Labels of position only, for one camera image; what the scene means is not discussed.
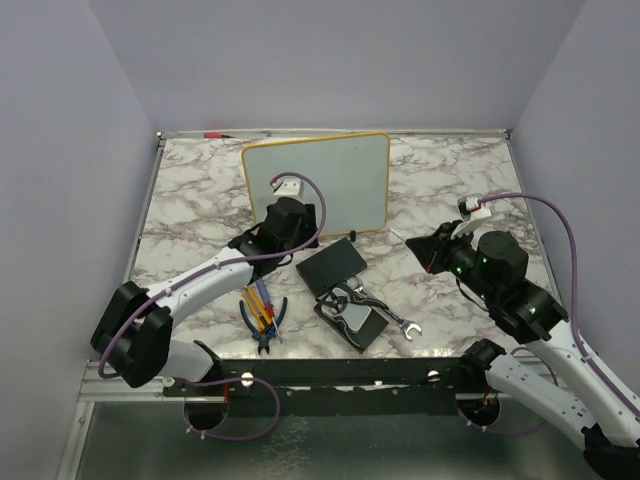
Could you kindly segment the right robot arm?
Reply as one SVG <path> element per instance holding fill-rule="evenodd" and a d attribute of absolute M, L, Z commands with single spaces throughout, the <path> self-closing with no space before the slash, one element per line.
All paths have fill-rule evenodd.
<path fill-rule="evenodd" d="M 427 273 L 451 273 L 480 297 L 495 324 L 566 386 L 545 380 L 487 339 L 465 351 L 461 383 L 472 391 L 488 385 L 534 411 L 569 438 L 601 478 L 638 478 L 639 417 L 588 367 L 593 356 L 579 352 L 566 310 L 527 279 L 527 252 L 509 232 L 490 231 L 475 240 L 454 237 L 457 226 L 443 223 L 405 244 Z"/>

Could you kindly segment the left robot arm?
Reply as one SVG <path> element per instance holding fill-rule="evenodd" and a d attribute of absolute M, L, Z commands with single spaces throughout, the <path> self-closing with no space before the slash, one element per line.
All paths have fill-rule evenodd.
<path fill-rule="evenodd" d="M 213 258 L 172 279 L 141 287 L 119 286 L 90 344 L 98 373 L 138 388 L 162 375 L 185 380 L 206 395 L 220 385 L 218 357 L 201 343 L 173 339 L 174 328 L 219 297 L 273 272 L 286 256 L 316 246 L 326 209 L 283 197 L 265 219 L 231 239 Z"/>

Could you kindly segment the yellow framed whiteboard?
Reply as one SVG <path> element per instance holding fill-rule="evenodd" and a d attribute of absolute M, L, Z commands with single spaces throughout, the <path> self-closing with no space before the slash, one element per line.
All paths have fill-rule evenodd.
<path fill-rule="evenodd" d="M 391 139 L 384 132 L 295 139 L 250 145 L 241 153 L 255 222 L 275 197 L 272 178 L 295 172 L 310 178 L 324 196 L 322 234 L 382 229 L 387 223 Z"/>

